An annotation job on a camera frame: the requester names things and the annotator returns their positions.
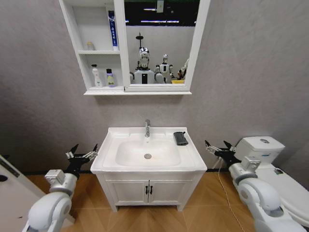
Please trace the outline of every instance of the white bottle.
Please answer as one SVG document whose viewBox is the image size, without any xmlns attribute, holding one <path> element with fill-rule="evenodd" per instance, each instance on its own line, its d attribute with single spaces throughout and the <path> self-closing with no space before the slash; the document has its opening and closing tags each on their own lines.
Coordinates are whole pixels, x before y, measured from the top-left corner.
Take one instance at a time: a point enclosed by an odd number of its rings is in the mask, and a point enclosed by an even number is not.
<svg viewBox="0 0 309 232">
<path fill-rule="evenodd" d="M 96 64 L 92 64 L 92 74 L 95 78 L 95 86 L 97 88 L 102 88 L 103 85 L 102 85 L 102 82 L 100 80 L 100 77 L 98 76 L 98 68 L 97 68 L 97 65 Z"/>
</svg>

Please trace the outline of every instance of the white toilet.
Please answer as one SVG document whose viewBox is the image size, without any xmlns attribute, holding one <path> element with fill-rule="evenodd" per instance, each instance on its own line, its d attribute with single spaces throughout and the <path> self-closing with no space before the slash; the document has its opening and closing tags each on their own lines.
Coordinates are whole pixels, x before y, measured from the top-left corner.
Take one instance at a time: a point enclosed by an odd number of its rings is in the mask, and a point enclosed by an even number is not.
<svg viewBox="0 0 309 232">
<path fill-rule="evenodd" d="M 261 160 L 256 169 L 258 178 L 269 183 L 279 193 L 282 204 L 299 224 L 309 227 L 309 192 L 297 181 L 271 163 L 284 149 L 284 145 L 269 136 L 243 138 L 238 144 L 235 157 L 245 156 Z"/>
</svg>

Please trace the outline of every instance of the mirror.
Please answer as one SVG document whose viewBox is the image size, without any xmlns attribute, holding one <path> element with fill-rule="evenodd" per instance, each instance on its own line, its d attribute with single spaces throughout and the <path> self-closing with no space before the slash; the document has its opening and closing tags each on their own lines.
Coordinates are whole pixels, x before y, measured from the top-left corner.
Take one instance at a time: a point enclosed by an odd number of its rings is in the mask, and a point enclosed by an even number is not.
<svg viewBox="0 0 309 232">
<path fill-rule="evenodd" d="M 131 84 L 184 84 L 199 0 L 125 0 Z"/>
</svg>

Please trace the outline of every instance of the drain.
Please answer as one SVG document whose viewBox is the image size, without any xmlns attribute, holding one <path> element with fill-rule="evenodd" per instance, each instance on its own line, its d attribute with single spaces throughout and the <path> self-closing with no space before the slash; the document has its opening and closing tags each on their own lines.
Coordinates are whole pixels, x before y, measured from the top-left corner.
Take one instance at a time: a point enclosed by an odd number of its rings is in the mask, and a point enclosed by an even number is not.
<svg viewBox="0 0 309 232">
<path fill-rule="evenodd" d="M 145 159 L 150 159 L 151 158 L 151 155 L 149 153 L 145 154 L 144 155 Z"/>
</svg>

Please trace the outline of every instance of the sink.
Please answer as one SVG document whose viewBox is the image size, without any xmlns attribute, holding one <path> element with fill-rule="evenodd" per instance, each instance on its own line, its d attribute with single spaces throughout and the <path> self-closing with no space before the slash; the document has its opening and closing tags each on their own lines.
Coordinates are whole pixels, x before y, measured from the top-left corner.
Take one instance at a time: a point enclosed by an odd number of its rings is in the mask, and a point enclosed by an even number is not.
<svg viewBox="0 0 309 232">
<path fill-rule="evenodd" d="M 116 163 L 123 166 L 175 166 L 181 162 L 175 142 L 150 140 L 122 142 L 116 154 Z"/>
<path fill-rule="evenodd" d="M 188 145 L 177 146 L 174 132 L 186 132 Z M 92 173 L 104 171 L 194 171 L 207 167 L 195 148 L 186 127 L 109 128 Z"/>
</svg>

